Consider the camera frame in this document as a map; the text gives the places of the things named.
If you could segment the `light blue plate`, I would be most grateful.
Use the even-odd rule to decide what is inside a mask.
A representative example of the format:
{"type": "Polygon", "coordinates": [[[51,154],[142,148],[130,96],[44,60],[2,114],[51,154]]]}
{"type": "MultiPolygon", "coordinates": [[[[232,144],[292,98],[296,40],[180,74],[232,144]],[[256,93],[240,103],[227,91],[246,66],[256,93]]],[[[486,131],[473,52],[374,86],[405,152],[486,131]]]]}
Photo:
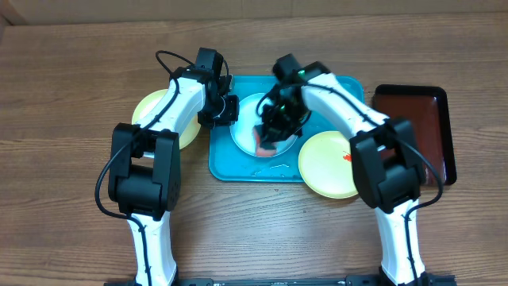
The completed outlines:
{"type": "MultiPolygon", "coordinates": [[[[257,93],[242,99],[239,103],[238,120],[230,127],[230,133],[237,146],[248,155],[255,157],[256,142],[252,129],[254,126],[262,124],[261,117],[256,113],[256,106],[260,100],[262,100],[261,107],[271,104],[270,99],[263,99],[263,97],[263,93],[257,93]]],[[[296,139],[295,135],[291,135],[285,141],[276,142],[276,156],[286,152],[296,142],[296,139]]]]}

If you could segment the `pink green sponge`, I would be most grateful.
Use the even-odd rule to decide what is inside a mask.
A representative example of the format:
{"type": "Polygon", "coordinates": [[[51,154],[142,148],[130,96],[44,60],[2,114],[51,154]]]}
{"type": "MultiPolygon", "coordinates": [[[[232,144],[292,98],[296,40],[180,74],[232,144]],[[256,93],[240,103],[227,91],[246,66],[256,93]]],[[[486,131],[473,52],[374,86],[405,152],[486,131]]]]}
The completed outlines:
{"type": "Polygon", "coordinates": [[[260,126],[254,126],[252,134],[256,142],[255,154],[257,157],[273,157],[277,153],[277,147],[275,142],[266,142],[261,140],[260,126]]]}

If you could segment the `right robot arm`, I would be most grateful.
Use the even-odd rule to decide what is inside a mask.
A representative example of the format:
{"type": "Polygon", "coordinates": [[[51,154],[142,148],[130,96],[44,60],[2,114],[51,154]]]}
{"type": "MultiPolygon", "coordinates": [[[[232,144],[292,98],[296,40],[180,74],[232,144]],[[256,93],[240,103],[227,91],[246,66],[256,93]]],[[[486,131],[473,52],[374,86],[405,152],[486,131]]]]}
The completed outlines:
{"type": "Polygon", "coordinates": [[[313,112],[348,138],[352,178],[360,198],[375,211],[385,285],[421,285],[425,267],[418,251],[414,220],[425,178],[414,130],[405,119],[391,119],[365,105],[321,62],[302,66],[292,54],[275,62],[275,86],[259,104],[256,155],[274,156],[277,145],[295,135],[313,112]]]}

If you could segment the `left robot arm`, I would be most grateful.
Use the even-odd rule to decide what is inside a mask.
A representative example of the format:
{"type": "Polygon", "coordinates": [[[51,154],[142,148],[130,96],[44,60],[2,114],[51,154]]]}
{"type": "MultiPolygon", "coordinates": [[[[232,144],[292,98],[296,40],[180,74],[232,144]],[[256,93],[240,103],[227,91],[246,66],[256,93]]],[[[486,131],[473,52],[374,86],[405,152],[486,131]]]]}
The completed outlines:
{"type": "Polygon", "coordinates": [[[238,119],[239,99],[230,94],[233,77],[222,54],[200,48],[195,61],[169,73],[163,98],[133,124],[112,134],[111,155],[100,179],[117,203],[117,218],[133,234],[137,274],[133,285],[176,285],[170,217],[181,188],[179,138],[192,120],[214,129],[238,119]]]}

